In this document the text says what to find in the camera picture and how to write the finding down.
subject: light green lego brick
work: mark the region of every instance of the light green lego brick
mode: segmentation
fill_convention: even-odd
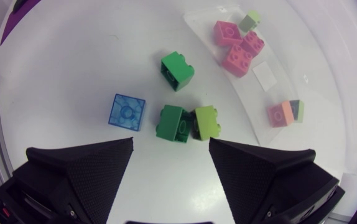
[[[194,138],[204,141],[219,136],[221,127],[216,121],[218,113],[213,106],[196,108],[194,114]]]
[[[185,87],[195,73],[193,67],[185,62],[185,57],[177,52],[173,52],[162,59],[160,72],[174,91],[179,91]]]
[[[304,118],[304,102],[299,100],[299,112],[297,115],[297,120],[295,122],[303,123],[303,118]]]
[[[293,117],[296,123],[302,123],[304,117],[304,102],[301,100],[291,100],[290,107],[292,107]]]
[[[260,23],[260,15],[255,10],[250,10],[248,15],[239,23],[238,27],[243,32],[249,32],[257,27]]]

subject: purple object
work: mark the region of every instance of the purple object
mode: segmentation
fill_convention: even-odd
[[[27,0],[17,12],[11,13],[4,28],[2,41],[0,45],[3,44],[6,37],[10,34],[10,32],[15,28],[15,26],[21,21],[21,19],[38,3],[40,0]]]

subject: stacked lego bricks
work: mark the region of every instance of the stacked lego bricks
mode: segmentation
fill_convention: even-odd
[[[265,45],[264,41],[253,31],[259,23],[259,14],[256,11],[250,11],[239,27],[232,22],[217,21],[213,28],[216,45],[230,47],[221,65],[237,77],[247,74],[252,59]],[[243,38],[239,28],[247,33]]]

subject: lego brick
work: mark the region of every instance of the lego brick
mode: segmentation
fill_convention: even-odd
[[[233,75],[243,77],[249,70],[252,58],[252,55],[239,45],[233,45],[222,66]]]
[[[175,142],[187,142],[192,129],[193,116],[179,106],[165,105],[160,112],[156,136]]]
[[[108,124],[140,131],[145,107],[145,100],[116,94]]]
[[[177,52],[162,59],[160,72],[174,91],[179,91],[186,86],[195,73],[193,67],[185,62],[185,57]]]
[[[289,101],[272,106],[267,109],[267,112],[273,128],[288,126],[295,121]]]
[[[221,127],[216,120],[218,112],[213,106],[196,108],[193,114],[195,115],[193,129],[195,139],[204,141],[219,136]]]
[[[291,100],[290,106],[292,108],[293,117],[296,123],[303,123],[304,117],[304,102],[301,100]]]
[[[260,23],[260,15],[255,10],[250,10],[248,15],[239,23],[238,27],[243,32],[249,32],[257,27]]]
[[[242,42],[238,26],[232,22],[217,21],[213,30],[215,42],[219,46],[240,44]]]
[[[257,34],[250,31],[243,38],[241,47],[249,52],[253,57],[256,57],[264,47],[264,41],[260,39]]]

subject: dark green lego brick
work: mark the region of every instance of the dark green lego brick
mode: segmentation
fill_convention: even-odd
[[[218,112],[213,106],[196,108],[193,114],[195,115],[193,129],[195,139],[204,141],[219,136],[221,127],[216,120]]]
[[[292,107],[293,117],[296,123],[302,123],[304,117],[304,102],[301,100],[291,100],[290,107]]]
[[[192,128],[193,117],[179,106],[165,105],[160,112],[156,136],[176,142],[186,143]]]
[[[260,23],[260,15],[255,10],[250,10],[248,15],[239,23],[238,27],[243,32],[249,32],[257,27]]]
[[[185,87],[195,73],[191,65],[187,65],[185,57],[177,52],[162,58],[160,72],[166,78],[174,91]]]

